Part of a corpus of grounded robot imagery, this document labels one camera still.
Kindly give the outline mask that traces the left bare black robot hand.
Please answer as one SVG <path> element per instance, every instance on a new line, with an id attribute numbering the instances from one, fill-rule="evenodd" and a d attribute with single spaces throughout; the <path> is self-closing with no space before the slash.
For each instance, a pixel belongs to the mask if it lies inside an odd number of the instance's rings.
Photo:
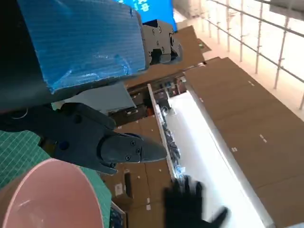
<path id="1" fill-rule="evenodd" d="M 0 128 L 54 143 L 52 158 L 116 174 L 118 163 L 157 162 L 166 149 L 83 103 L 53 102 L 112 86 L 157 64 L 182 60 L 172 25 L 142 22 L 112 0 L 0 3 Z"/>

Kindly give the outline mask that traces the right black gloved robot hand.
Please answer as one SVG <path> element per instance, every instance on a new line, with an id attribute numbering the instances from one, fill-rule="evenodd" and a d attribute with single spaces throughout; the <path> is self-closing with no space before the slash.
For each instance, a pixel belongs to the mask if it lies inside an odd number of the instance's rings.
<path id="1" fill-rule="evenodd" d="M 229 215 L 228 208 L 222 207 L 210 221 L 204 220 L 203 185 L 187 175 L 164 189 L 163 203 L 166 228 L 220 228 Z"/>

